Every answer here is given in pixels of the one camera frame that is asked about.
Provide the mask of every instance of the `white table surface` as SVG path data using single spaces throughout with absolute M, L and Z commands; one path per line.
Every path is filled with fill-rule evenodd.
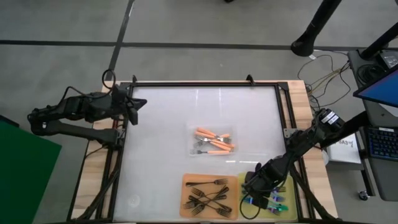
M 133 97 L 148 103 L 126 133 L 116 222 L 197 222 L 179 215 L 184 173 L 238 175 L 285 152 L 273 86 L 136 87 Z M 195 125 L 232 127 L 236 152 L 190 156 Z

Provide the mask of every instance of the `label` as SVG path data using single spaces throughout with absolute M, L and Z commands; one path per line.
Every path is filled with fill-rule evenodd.
M 322 120 L 321 120 L 321 122 L 322 123 L 326 123 L 332 116 L 334 116 L 335 115 L 335 112 L 331 112 L 330 114 L 328 114 L 328 116 L 326 116 L 326 117 L 324 117 Z
M 334 117 L 332 117 L 332 118 L 328 121 L 328 123 L 329 123 L 329 124 L 333 124 L 335 121 L 337 121 L 337 119 L 338 119 L 338 116 L 335 115 Z
M 380 131 L 389 131 L 389 132 L 394 132 L 393 129 L 391 128 L 379 128 Z

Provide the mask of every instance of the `orange handle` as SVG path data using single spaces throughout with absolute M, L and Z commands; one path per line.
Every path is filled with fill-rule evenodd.
M 217 147 L 219 147 L 220 149 L 224 149 L 224 150 L 227 150 L 227 151 L 230 151 L 230 150 L 231 150 L 230 147 L 223 146 L 222 144 L 218 144 L 217 142 L 211 141 L 210 144 L 212 144 L 212 145 L 214 145 L 214 146 L 217 146 Z
M 222 141 L 219 141 L 219 140 L 211 140 L 211 141 L 212 141 L 212 142 L 215 142 L 215 143 L 217 143 L 217 144 L 226 146 L 226 147 L 235 147 L 234 144 L 228 144 L 228 143 L 225 143 L 225 142 L 222 142 Z
M 209 154 L 228 154 L 229 151 L 207 151 Z
M 199 131 L 195 131 L 195 134 L 206 137 L 206 138 L 214 138 L 214 136 L 211 136 L 211 135 L 205 134 L 205 133 L 200 133 Z
M 211 131 L 204 129 L 204 128 L 197 128 L 197 131 L 199 131 L 201 133 L 209 134 L 209 135 L 213 136 L 213 138 L 216 136 L 215 133 L 212 133 Z

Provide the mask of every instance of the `gray floor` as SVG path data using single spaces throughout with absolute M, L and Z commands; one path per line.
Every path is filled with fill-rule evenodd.
M 320 2 L 137 0 L 124 41 L 289 45 Z M 126 4 L 126 0 L 1 1 L 0 39 L 115 41 Z M 398 20 L 397 11 L 394 0 L 344 1 L 317 45 L 366 46 Z M 398 41 L 391 45 L 398 46 Z M 34 107 L 58 103 L 66 86 L 99 90 L 113 48 L 0 45 L 0 52 L 0 114 L 29 130 L 26 115 Z M 341 54 L 314 53 L 320 54 L 332 55 L 335 68 L 346 62 Z M 255 79 L 297 79 L 301 65 L 309 60 L 283 50 L 122 49 L 116 74 L 118 80 L 130 80 L 133 74 L 140 80 L 236 80 L 247 74 Z M 311 83 L 329 72 L 330 60 L 322 57 L 306 66 L 301 77 Z M 354 91 L 351 71 L 343 78 Z M 347 89 L 334 79 L 320 104 L 333 102 Z M 350 119 L 364 109 L 351 95 L 329 108 Z M 62 144 L 63 150 L 35 223 L 65 219 L 86 147 L 86 141 L 77 138 L 48 139 Z M 359 201 L 356 191 L 364 188 L 359 172 L 328 167 L 328 174 L 340 218 L 368 223 L 398 219 L 398 203 L 379 197 Z

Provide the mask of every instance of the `orange-handled fork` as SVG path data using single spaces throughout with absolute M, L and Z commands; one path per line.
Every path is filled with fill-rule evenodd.
M 202 137 L 206 137 L 207 138 L 206 140 L 202 140 L 202 141 L 212 141 L 212 142 L 215 142 L 217 144 L 220 144 L 220 145 L 223 145 L 223 146 L 226 146 L 226 147 L 232 147 L 232 148 L 235 147 L 234 144 L 228 144 L 228 143 L 225 143 L 225 142 L 222 142 L 222 141 L 218 140 L 217 138 L 214 138 L 214 135 L 206 134 L 206 133 L 199 132 L 199 131 L 195 131 L 195 134 L 197 136 L 202 136 Z
M 209 137 L 210 135 L 208 135 L 208 134 L 203 134 L 198 131 L 195 131 L 195 135 L 196 135 L 195 138 L 200 140 L 201 142 L 209 142 L 210 144 L 212 144 L 214 146 L 217 146 L 221 149 L 228 150 L 228 151 L 230 151 L 232 149 L 232 147 L 227 145 L 226 143 L 223 143 L 223 142 L 220 142 L 213 138 L 210 138 Z
M 212 133 L 211 131 L 209 131 L 205 128 L 197 128 L 197 131 L 199 131 L 201 133 L 209 134 L 212 136 L 212 138 L 215 138 L 221 142 L 231 143 L 231 138 L 229 137 L 229 134 L 227 134 L 227 136 L 218 136 L 215 133 Z
M 207 153 L 207 154 L 229 154 L 229 151 L 227 150 L 220 150 L 220 151 L 201 151 L 201 150 L 196 150 L 196 149 L 192 149 L 190 151 L 191 154 L 203 154 L 203 153 Z

